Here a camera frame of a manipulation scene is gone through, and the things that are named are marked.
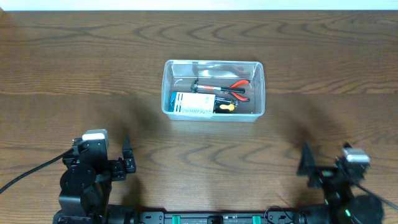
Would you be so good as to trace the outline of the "white blue screwdriver box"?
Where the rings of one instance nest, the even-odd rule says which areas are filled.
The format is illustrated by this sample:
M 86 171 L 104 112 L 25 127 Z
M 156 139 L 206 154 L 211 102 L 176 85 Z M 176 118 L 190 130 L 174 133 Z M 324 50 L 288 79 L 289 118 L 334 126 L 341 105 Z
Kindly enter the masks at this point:
M 175 91 L 171 94 L 169 112 L 189 114 L 212 114 L 215 107 L 214 94 Z

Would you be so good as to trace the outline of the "small black orange hammer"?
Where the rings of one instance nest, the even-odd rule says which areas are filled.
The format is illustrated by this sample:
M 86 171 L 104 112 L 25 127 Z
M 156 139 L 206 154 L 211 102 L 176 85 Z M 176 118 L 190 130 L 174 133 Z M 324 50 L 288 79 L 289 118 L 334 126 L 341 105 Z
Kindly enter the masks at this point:
M 214 91 L 220 91 L 220 92 L 227 92 L 227 89 L 226 89 L 227 87 L 225 87 L 225 86 L 199 85 L 198 84 L 198 79 L 196 79 L 191 84 L 191 91 L 194 92 L 194 93 L 197 92 L 198 90 L 214 90 Z

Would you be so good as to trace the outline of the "stubby yellow black screwdriver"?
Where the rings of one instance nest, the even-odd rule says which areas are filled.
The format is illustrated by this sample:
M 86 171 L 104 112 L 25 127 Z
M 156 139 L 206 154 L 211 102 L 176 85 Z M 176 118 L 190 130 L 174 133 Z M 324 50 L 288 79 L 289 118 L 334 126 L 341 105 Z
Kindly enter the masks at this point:
M 235 106 L 232 102 L 233 99 L 231 98 L 215 98 L 214 104 L 214 113 L 230 113 L 235 110 L 237 106 Z

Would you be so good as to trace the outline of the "red handled pliers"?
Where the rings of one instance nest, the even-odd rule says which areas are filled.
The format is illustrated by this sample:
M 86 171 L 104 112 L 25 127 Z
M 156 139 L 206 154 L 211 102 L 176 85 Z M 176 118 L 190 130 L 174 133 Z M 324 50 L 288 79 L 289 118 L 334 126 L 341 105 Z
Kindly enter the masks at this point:
M 237 100 L 243 101 L 243 102 L 249 102 L 250 99 L 248 97 L 242 96 L 242 94 L 245 94 L 246 90 L 242 88 L 243 85 L 248 85 L 250 84 L 249 80 L 240 80 L 233 85 L 227 87 L 227 92 L 230 95 L 233 95 Z

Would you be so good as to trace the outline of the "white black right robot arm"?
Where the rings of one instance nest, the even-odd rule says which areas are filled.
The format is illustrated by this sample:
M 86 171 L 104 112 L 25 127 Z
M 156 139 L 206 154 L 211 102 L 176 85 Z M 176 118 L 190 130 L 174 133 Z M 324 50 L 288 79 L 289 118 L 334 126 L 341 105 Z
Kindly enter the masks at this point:
M 351 189 L 364 179 L 370 157 L 348 143 L 342 151 L 332 166 L 318 166 L 309 143 L 304 144 L 297 175 L 308 177 L 308 187 L 323 190 L 324 204 L 299 209 L 293 215 L 294 223 L 382 223 L 381 199 L 372 193 L 355 196 Z

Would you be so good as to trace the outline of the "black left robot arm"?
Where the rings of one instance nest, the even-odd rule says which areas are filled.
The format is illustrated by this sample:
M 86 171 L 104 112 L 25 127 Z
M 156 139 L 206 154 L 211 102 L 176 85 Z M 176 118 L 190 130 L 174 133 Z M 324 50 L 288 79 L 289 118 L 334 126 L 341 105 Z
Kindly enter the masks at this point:
M 67 170 L 60 179 L 61 210 L 54 223 L 139 223 L 133 208 L 109 204 L 112 183 L 136 172 L 130 138 L 125 137 L 123 156 L 116 160 L 108 159 L 107 148 L 104 133 L 73 140 L 72 151 L 62 157 Z

